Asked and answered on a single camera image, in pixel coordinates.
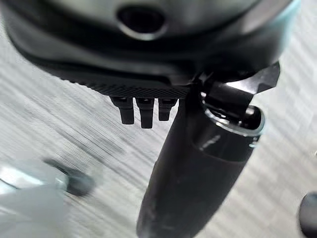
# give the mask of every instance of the gray floor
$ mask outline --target gray floor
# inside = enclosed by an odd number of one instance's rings
[[[303,0],[276,89],[258,95],[265,135],[199,238],[299,238],[298,205],[317,190],[317,1]],[[0,33],[0,159],[54,157],[91,174],[97,189],[66,198],[76,238],[135,238],[135,223],[170,122],[122,126],[110,100],[48,76]]]

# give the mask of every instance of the blurred object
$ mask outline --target blurred object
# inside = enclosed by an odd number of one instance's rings
[[[58,169],[39,161],[0,165],[1,238],[70,237],[63,193],[87,195],[92,182],[54,160],[47,163]]]
[[[317,192],[308,193],[303,198],[299,210],[299,222],[306,237],[317,238]]]

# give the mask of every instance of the black grip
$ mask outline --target black grip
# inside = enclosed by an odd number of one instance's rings
[[[261,130],[233,133],[216,125],[198,103],[180,102],[142,202],[138,236],[194,237],[231,190]]]

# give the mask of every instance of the black plastic housing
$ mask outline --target black plastic housing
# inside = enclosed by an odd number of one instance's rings
[[[277,62],[299,3],[262,0],[210,31],[148,42],[44,0],[1,0],[1,9],[18,50],[53,75],[114,97],[184,98],[201,71],[257,72]]]

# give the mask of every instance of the black cylinder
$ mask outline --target black cylinder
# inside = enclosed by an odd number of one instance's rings
[[[139,238],[192,238],[231,190],[264,127],[253,107],[234,125],[213,114],[191,93],[154,166],[138,224]]]

